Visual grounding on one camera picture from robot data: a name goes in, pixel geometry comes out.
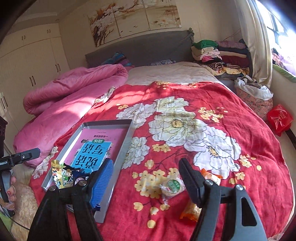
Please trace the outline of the left hand pink nails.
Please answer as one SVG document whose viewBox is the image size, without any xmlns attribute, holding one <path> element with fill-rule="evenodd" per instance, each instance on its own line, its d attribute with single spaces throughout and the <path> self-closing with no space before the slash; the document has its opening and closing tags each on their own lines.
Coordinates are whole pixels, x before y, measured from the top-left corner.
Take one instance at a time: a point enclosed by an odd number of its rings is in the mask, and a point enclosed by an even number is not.
<svg viewBox="0 0 296 241">
<path fill-rule="evenodd" d="M 1 198 L 1 206 L 7 210 L 14 211 L 15 210 L 15 202 L 16 202 L 16 189 L 14 187 L 14 184 L 16 183 L 17 179 L 15 176 L 11 177 L 11 186 L 7 190 L 6 194 L 8 195 L 8 201 L 5 202 Z"/>
</svg>

